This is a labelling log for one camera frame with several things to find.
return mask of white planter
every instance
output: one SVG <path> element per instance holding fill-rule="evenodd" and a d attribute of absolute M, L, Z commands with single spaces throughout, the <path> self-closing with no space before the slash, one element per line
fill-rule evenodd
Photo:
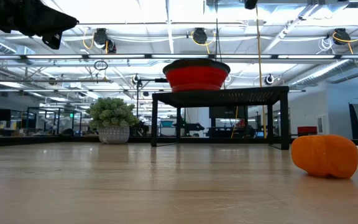
<path fill-rule="evenodd" d="M 129 139 L 129 127 L 102 127 L 98 131 L 99 140 L 105 144 L 125 144 Z"/>

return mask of black metal table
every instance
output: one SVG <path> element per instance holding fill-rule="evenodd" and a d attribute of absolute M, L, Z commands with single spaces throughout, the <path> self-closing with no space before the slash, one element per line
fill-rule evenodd
<path fill-rule="evenodd" d="M 281 149 L 290 148 L 290 133 L 288 120 L 288 86 L 263 88 L 241 88 L 230 90 L 199 90 L 179 93 L 155 93 L 152 109 L 152 139 L 151 145 L 157 146 L 157 113 L 158 102 L 173 106 L 177 109 L 177 142 L 180 142 L 181 108 L 197 108 L 212 106 L 267 106 L 267 123 L 273 123 L 273 105 L 280 101 L 281 117 Z M 267 141 L 273 143 L 273 126 L 267 129 Z"/>

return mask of small orange pumpkin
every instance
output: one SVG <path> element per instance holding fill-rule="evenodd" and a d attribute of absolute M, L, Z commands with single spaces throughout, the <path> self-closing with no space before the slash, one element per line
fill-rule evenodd
<path fill-rule="evenodd" d="M 291 147 L 294 164 L 317 177 L 350 178 L 358 165 L 356 145 L 337 135 L 302 136 Z"/>

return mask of wooden table surface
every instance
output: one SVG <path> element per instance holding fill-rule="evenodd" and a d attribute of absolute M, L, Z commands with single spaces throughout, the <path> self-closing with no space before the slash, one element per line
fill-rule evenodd
<path fill-rule="evenodd" d="M 266 145 L 0 147 L 0 224 L 357 223 L 350 180 Z"/>

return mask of ceiling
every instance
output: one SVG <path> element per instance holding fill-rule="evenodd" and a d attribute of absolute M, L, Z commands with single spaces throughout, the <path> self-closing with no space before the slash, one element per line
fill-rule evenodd
<path fill-rule="evenodd" d="M 108 36 L 117 47 L 117 54 L 207 54 L 206 46 L 196 45 L 191 37 L 191 32 L 196 27 L 205 29 L 209 41 L 211 54 L 216 51 L 216 18 L 220 39 L 220 53 L 222 54 L 258 54 L 257 41 L 257 15 L 255 10 L 247 10 L 241 5 L 225 6 L 221 1 L 218 8 L 218 16 L 214 9 L 204 5 L 204 0 L 77 0 L 75 7 L 69 0 L 42 0 L 42 2 L 60 12 L 64 12 L 79 20 L 79 24 L 63 33 L 62 44 L 59 50 L 48 48 L 40 38 L 28 38 L 19 32 L 5 34 L 0 31 L 0 41 L 6 45 L 17 47 L 26 46 L 41 55 L 67 55 L 67 54 L 104 54 L 103 50 L 93 47 L 87 49 L 86 44 L 91 45 L 92 33 L 97 28 L 107 28 Z M 332 35 L 335 28 L 345 28 L 353 39 L 358 38 L 358 7 L 342 7 L 340 4 L 317 7 L 316 12 L 310 13 L 303 20 L 298 16 L 305 11 L 307 1 L 274 1 L 275 4 L 259 5 L 259 30 L 260 48 L 263 54 L 349 54 L 347 45 L 335 45 L 322 47 L 322 41 L 327 34 Z M 277 35 L 285 31 L 275 44 Z M 358 42 L 352 43 L 357 48 Z M 123 90 L 131 89 L 131 78 L 138 74 L 141 78 L 163 78 L 162 68 L 173 60 L 130 59 L 107 60 L 109 68 L 99 72 L 98 79 L 106 77 L 113 83 L 80 83 L 83 89 Z M 94 70 L 94 60 L 34 60 L 35 65 L 27 66 L 16 63 L 14 60 L 0 60 L 0 77 L 9 80 L 12 78 L 25 78 L 32 75 L 34 80 L 46 80 L 55 77 L 57 79 L 96 79 L 97 71 Z M 261 66 L 262 76 L 272 74 L 281 81 L 288 81 L 317 65 L 321 61 L 286 61 L 285 63 L 274 60 L 264 60 Z M 259 86 L 258 60 L 241 60 L 227 62 L 231 68 L 230 77 L 226 80 L 227 88 L 242 88 Z M 24 88 L 64 89 L 60 83 L 51 86 L 48 83 L 25 84 Z M 169 89 L 168 83 L 150 82 L 144 90 Z M 98 92 L 97 96 L 114 96 L 125 98 L 128 102 L 135 93 L 108 93 Z M 78 93 L 67 93 L 71 101 L 84 101 L 78 98 Z"/>

